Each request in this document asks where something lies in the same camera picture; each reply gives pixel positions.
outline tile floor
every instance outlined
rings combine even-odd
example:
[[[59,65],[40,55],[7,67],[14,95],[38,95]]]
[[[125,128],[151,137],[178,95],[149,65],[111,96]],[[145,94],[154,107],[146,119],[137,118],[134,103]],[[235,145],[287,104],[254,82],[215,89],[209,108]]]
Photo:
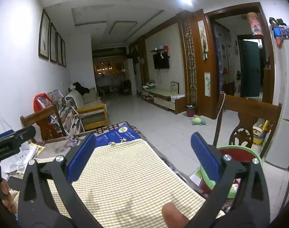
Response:
[[[212,144],[216,120],[205,118],[206,125],[192,125],[185,112],[175,115],[135,96],[103,97],[111,124],[127,121],[136,126],[147,139],[183,173],[190,175],[200,165],[190,145],[190,136],[199,131]],[[236,112],[225,111],[217,146],[227,145],[230,134],[239,123]],[[268,185],[271,220],[278,214],[285,195],[289,172],[263,162]]]

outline human hand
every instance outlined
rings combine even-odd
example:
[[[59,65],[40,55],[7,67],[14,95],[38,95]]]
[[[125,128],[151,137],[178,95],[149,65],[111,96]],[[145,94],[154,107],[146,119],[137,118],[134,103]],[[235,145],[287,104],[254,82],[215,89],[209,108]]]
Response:
[[[161,213],[168,228],[184,228],[189,222],[173,203],[164,204]]]

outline wooden sofa armrest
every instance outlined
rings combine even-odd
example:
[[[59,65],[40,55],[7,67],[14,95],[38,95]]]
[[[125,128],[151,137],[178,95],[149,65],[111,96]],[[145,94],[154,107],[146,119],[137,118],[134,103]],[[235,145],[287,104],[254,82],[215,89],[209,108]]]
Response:
[[[84,113],[93,112],[97,110],[103,110],[104,107],[105,107],[104,104],[89,105],[89,106],[84,106],[82,108],[79,108],[76,111],[80,114],[84,114]]]

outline wall-mounted tv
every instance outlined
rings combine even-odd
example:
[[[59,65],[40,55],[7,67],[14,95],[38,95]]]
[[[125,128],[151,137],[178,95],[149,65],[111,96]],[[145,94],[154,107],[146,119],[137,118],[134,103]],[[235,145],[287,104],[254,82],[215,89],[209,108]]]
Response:
[[[163,52],[162,56],[163,56],[163,59],[160,53],[153,55],[155,69],[169,69],[170,68],[168,53]]]

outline silver screw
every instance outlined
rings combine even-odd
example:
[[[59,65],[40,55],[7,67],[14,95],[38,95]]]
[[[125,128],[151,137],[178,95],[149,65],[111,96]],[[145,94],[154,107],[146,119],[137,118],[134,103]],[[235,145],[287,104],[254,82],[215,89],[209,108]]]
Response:
[[[63,160],[64,160],[64,157],[62,155],[59,155],[59,156],[56,157],[56,161],[57,162],[61,162]]]
[[[231,155],[225,154],[225,155],[223,156],[223,159],[224,159],[225,161],[230,161],[230,160],[232,159],[232,157],[231,157]]]
[[[33,165],[34,163],[35,163],[35,160],[34,160],[34,159],[31,159],[31,160],[28,162],[29,165]]]
[[[258,160],[257,158],[252,159],[252,162],[253,162],[254,164],[259,164],[259,160]]]

